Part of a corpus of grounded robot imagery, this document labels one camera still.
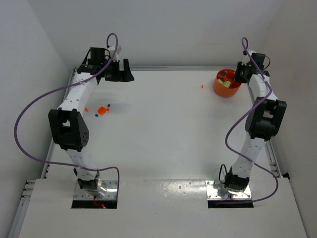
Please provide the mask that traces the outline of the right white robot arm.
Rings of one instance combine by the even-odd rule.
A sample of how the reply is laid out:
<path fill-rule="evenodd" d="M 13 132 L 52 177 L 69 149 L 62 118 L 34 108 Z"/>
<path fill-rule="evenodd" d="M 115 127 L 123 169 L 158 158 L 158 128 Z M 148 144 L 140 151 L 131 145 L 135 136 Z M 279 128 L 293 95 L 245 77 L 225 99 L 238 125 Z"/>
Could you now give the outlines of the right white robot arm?
<path fill-rule="evenodd" d="M 244 191 L 248 186 L 260 150 L 277 135 L 287 108 L 286 102 L 276 97 L 270 85 L 269 72 L 264 69 L 266 55 L 254 51 L 244 51 L 244 55 L 245 59 L 237 64 L 233 80 L 248 84 L 254 104 L 244 116 L 244 145 L 224 178 L 224 187 L 233 191 Z"/>

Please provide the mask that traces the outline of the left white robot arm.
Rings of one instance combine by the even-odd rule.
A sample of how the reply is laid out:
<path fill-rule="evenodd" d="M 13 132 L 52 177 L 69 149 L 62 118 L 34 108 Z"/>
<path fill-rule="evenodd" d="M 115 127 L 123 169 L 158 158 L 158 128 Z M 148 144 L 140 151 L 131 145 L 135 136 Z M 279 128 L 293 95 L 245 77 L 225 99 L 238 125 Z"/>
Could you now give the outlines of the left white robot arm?
<path fill-rule="evenodd" d="M 111 82 L 134 81 L 127 59 L 123 61 L 123 70 L 120 69 L 120 51 L 121 47 L 116 46 L 91 47 L 82 64 L 75 70 L 72 87 L 66 98 L 48 114 L 54 143 L 66 151 L 76 166 L 79 187 L 94 197 L 100 197 L 106 188 L 86 147 L 89 129 L 82 114 L 101 79 Z"/>

